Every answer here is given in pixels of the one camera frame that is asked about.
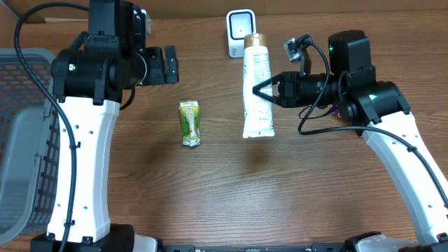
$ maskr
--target white cylindrical object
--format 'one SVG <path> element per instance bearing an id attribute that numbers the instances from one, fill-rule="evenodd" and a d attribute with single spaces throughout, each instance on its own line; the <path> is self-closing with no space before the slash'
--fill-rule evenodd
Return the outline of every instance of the white cylindrical object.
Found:
<path id="1" fill-rule="evenodd" d="M 250 34 L 244 38 L 243 137 L 273 137 L 272 103 L 253 94 L 253 86 L 271 78 L 267 42 L 263 34 Z M 261 89 L 272 96 L 272 85 Z"/>

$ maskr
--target tube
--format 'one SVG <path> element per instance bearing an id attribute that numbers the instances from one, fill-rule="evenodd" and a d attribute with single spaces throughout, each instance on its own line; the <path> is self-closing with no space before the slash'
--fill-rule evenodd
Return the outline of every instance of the tube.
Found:
<path id="1" fill-rule="evenodd" d="M 244 138 L 275 135 L 272 104 L 252 92 L 254 85 L 271 78 L 269 53 L 266 46 L 267 39 L 264 34 L 249 34 L 244 38 Z M 261 92 L 272 96 L 272 85 L 262 88 Z"/>

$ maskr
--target gray plastic basket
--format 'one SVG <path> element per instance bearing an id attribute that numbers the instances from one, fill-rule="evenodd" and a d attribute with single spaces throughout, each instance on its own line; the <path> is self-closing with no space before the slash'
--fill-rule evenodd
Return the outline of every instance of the gray plastic basket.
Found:
<path id="1" fill-rule="evenodd" d="M 22 50 L 51 90 L 48 50 Z M 55 204 L 59 120 L 20 65 L 14 49 L 0 49 L 0 245 L 20 233 L 43 232 Z"/>

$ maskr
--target gold cap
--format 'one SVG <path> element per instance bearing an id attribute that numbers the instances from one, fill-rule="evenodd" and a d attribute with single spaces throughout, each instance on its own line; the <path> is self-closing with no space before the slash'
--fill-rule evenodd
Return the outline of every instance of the gold cap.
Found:
<path id="1" fill-rule="evenodd" d="M 251 46 L 266 46 L 267 37 L 264 34 L 249 34 L 244 37 L 244 48 Z"/>

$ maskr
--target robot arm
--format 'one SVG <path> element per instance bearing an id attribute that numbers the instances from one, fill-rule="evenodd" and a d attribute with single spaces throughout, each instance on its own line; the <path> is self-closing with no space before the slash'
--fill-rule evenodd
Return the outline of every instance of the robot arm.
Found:
<path id="1" fill-rule="evenodd" d="M 419 149 L 444 191 L 448 182 L 421 139 L 414 116 L 402 111 L 385 115 L 382 122 L 369 127 L 387 130 Z M 409 212 L 421 246 L 441 242 L 448 233 L 448 210 L 437 188 L 415 154 L 389 136 L 364 131 L 364 140 L 379 156 L 400 193 Z"/>
<path id="2" fill-rule="evenodd" d="M 448 209 L 445 205 L 448 182 L 425 147 L 410 105 L 401 91 L 392 82 L 376 80 L 368 38 L 362 31 L 343 31 L 329 37 L 330 68 L 334 75 L 330 75 L 327 83 L 325 74 L 309 74 L 309 57 L 305 52 L 311 44 L 309 34 L 289 40 L 285 50 L 292 62 L 302 60 L 301 72 L 280 73 L 256 85 L 253 93 L 286 108 L 336 105 L 339 116 L 352 127 L 310 132 L 301 132 L 299 127 L 299 133 L 356 130 L 384 163 L 409 211 L 420 247 L 408 251 L 448 250 L 448 242 L 445 242 L 448 239 Z M 273 83 L 279 85 L 278 96 L 269 97 L 260 91 Z M 392 133 L 395 138 L 372 131 L 374 128 Z M 416 151 L 403 144 L 403 140 L 421 154 L 428 168 L 417 158 Z M 348 239 L 345 244 L 348 250 L 362 252 L 398 251 L 415 245 L 386 238 L 377 232 Z"/>
<path id="3" fill-rule="evenodd" d="M 67 116 L 76 146 L 61 124 L 57 195 L 48 230 L 31 242 L 31 251 L 54 251 L 70 225 L 68 250 L 155 251 L 157 241 L 134 235 L 130 225 L 111 224 L 107 179 L 113 129 L 124 89 L 179 81 L 174 46 L 146 48 L 151 24 L 145 10 L 121 0 L 90 0 L 89 31 L 51 66 L 52 94 Z M 78 50 L 82 43 L 84 50 Z M 76 148 L 76 186 L 71 223 L 67 223 L 71 189 L 71 149 Z"/>

